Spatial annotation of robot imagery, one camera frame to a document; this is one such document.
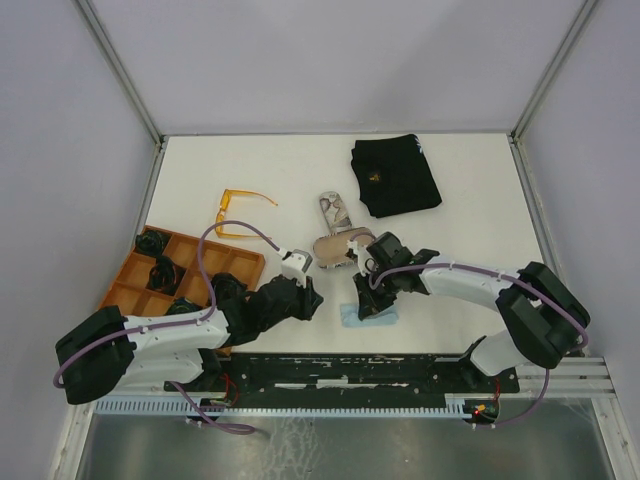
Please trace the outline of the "right corner aluminium post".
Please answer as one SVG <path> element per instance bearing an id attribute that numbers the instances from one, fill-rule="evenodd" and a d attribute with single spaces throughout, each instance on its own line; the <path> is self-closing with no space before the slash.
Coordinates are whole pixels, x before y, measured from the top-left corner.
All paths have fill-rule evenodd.
<path id="1" fill-rule="evenodd" d="M 581 2 L 580 8 L 571 20 L 551 60 L 545 67 L 522 113 L 511 130 L 510 137 L 513 142 L 521 141 L 530 128 L 545 98 L 591 23 L 600 4 L 599 0 Z"/>

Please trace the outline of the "flag print glasses case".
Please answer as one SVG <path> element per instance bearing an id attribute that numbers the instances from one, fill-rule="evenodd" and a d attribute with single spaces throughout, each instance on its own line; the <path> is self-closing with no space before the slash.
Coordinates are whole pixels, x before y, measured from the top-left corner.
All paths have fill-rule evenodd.
<path id="1" fill-rule="evenodd" d="M 369 245 L 374 239 L 367 228 L 354 228 L 317 239 L 313 244 L 313 253 L 322 269 L 346 267 L 354 264 L 347 255 L 348 243 L 356 241 L 360 246 Z"/>

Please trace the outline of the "corner aluminium post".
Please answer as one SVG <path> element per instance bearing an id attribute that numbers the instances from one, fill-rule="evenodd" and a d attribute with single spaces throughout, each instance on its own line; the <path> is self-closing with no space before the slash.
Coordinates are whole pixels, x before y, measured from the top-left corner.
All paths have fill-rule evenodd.
<path id="1" fill-rule="evenodd" d="M 135 83 L 118 54 L 115 45 L 101 20 L 98 11 L 92 1 L 73 0 L 72 4 L 82 18 L 86 29 L 93 38 L 101 55 L 111 70 L 116 82 L 120 86 L 126 100 L 133 108 L 137 118 L 143 124 L 147 134 L 155 144 L 161 144 L 164 135 L 152 119 Z"/>
<path id="2" fill-rule="evenodd" d="M 510 137 L 513 142 L 521 141 L 530 128 L 545 98 L 591 23 L 600 4 L 599 0 L 581 2 L 580 8 L 571 20 L 551 60 L 545 67 L 522 113 L 511 130 Z"/>

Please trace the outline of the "black sunglasses in tray corner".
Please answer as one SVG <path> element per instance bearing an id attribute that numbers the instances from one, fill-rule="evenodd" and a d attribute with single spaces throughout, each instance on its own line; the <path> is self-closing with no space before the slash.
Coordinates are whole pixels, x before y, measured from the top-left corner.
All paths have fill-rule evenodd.
<path id="1" fill-rule="evenodd" d="M 164 252 L 169 238 L 170 236 L 164 232 L 147 229 L 136 236 L 134 242 L 135 252 L 150 257 L 157 257 Z"/>

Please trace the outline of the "orange sunglasses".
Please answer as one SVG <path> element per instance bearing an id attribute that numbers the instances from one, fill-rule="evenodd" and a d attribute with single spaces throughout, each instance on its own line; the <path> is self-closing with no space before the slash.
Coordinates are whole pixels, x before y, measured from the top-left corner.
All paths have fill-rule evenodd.
<path id="1" fill-rule="evenodd" d="M 272 206 L 278 206 L 278 203 L 264 195 L 262 193 L 258 193 L 255 191 L 249 190 L 241 190 L 241 189 L 225 189 L 219 203 L 219 210 L 216 215 L 215 222 L 220 223 L 222 221 L 227 220 L 227 213 L 229 211 L 230 204 L 234 198 L 260 198 L 265 201 L 268 201 Z M 218 238 L 222 239 L 249 239 L 249 238 L 258 238 L 258 234 L 238 234 L 238 233 L 229 233 L 224 230 L 224 225 L 218 226 L 215 229 L 216 235 Z"/>

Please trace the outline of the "left corner aluminium post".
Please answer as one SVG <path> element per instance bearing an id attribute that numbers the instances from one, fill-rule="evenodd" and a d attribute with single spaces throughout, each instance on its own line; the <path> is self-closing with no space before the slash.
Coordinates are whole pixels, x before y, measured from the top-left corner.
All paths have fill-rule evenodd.
<path id="1" fill-rule="evenodd" d="M 98 11 L 92 1 L 73 0 L 72 4 L 82 18 L 86 29 L 93 38 L 101 55 L 111 70 L 116 82 L 120 86 L 126 100 L 133 108 L 137 118 L 143 124 L 147 134 L 155 144 L 161 144 L 164 135 L 152 119 L 135 83 L 118 54 L 115 45 L 101 20 Z"/>

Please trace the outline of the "black sunglasses in tray middle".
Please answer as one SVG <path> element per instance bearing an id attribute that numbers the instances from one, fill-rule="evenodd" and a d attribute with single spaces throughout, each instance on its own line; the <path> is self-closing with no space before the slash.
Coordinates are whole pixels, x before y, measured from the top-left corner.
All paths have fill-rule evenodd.
<path id="1" fill-rule="evenodd" d="M 166 295 L 174 295 L 184 273 L 185 269 L 174 263 L 169 257 L 158 256 L 149 271 L 147 288 Z"/>

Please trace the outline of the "orange compartment tray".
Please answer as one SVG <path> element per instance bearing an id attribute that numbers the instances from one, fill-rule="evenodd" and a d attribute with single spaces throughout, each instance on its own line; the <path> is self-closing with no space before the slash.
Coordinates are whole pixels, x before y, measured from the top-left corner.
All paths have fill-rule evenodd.
<path id="1" fill-rule="evenodd" d="M 265 259 L 260 253 L 213 241 L 206 241 L 199 249 L 196 237 L 149 225 L 140 233 L 147 229 L 170 236 L 159 256 L 169 257 L 185 269 L 176 293 L 166 295 L 147 288 L 149 271 L 158 256 L 136 253 L 134 246 L 103 297 L 103 307 L 115 305 L 124 315 L 148 317 L 182 313 L 187 308 L 199 310 L 210 305 L 208 283 L 216 273 L 229 272 L 254 290 L 264 270 Z"/>

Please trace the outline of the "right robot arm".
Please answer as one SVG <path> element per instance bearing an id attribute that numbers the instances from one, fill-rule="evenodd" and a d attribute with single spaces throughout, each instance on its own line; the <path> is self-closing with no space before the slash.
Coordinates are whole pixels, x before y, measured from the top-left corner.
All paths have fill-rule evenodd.
<path id="1" fill-rule="evenodd" d="M 543 263 L 511 270 L 459 263 L 435 250 L 412 253 L 390 232 L 366 245 L 353 235 L 347 255 L 359 269 L 353 280 L 360 320 L 387 310 L 401 293 L 454 298 L 501 317 L 502 331 L 481 337 L 463 354 L 459 379 L 469 390 L 481 391 L 524 363 L 552 370 L 589 342 L 589 313 Z"/>

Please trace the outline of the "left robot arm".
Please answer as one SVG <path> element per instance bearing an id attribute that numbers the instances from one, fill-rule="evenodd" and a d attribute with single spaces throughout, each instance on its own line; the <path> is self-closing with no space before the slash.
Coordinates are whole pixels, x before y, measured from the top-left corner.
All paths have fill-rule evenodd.
<path id="1" fill-rule="evenodd" d="M 282 275 L 251 291 L 229 273 L 212 279 L 215 306 L 161 317 L 125 316 L 116 306 L 94 312 L 55 345 L 53 384 L 71 405 L 115 390 L 193 383 L 209 390 L 221 378 L 213 351 L 256 340 L 282 321 L 312 319 L 323 302 L 308 280 Z"/>

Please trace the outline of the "aluminium frame rail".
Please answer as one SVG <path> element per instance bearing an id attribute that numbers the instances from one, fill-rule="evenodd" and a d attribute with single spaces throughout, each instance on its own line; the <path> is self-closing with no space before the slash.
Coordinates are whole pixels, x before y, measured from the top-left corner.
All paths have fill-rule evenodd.
<path id="1" fill-rule="evenodd" d="M 188 357 L 181 358 L 177 355 L 172 355 L 166 360 L 142 363 L 140 365 L 134 364 L 114 385 L 108 384 L 106 376 L 100 376 L 92 383 L 98 389 L 94 396 L 102 398 L 109 394 L 151 395 L 153 393 L 169 392 L 173 388 L 173 382 L 178 379 L 178 370 L 180 368 L 198 367 L 198 373 L 188 373 L 186 379 L 182 380 L 181 383 L 184 388 L 185 384 L 195 380 L 204 372 L 205 362 L 210 354 L 213 353 L 205 352 L 202 358 L 196 361 Z M 525 389 L 527 383 L 544 379 L 550 381 L 550 389 L 566 393 L 610 392 L 613 389 L 608 369 L 601 359 L 569 357 L 562 360 L 549 373 L 531 363 L 525 363 L 513 368 L 518 377 L 519 392 Z"/>

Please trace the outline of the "map print glasses case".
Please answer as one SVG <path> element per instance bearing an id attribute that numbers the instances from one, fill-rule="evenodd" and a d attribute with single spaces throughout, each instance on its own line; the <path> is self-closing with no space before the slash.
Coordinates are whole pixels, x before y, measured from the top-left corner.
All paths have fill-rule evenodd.
<path id="1" fill-rule="evenodd" d="M 353 228 L 349 212 L 339 193 L 323 192 L 319 197 L 319 204 L 330 234 L 338 234 Z"/>

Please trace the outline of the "black folded cloth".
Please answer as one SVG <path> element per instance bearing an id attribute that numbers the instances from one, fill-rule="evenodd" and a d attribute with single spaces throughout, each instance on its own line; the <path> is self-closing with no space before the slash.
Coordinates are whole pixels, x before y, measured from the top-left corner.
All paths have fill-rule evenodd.
<path id="1" fill-rule="evenodd" d="M 441 205 L 441 194 L 417 135 L 358 140 L 351 154 L 359 199 L 372 217 L 385 218 Z"/>

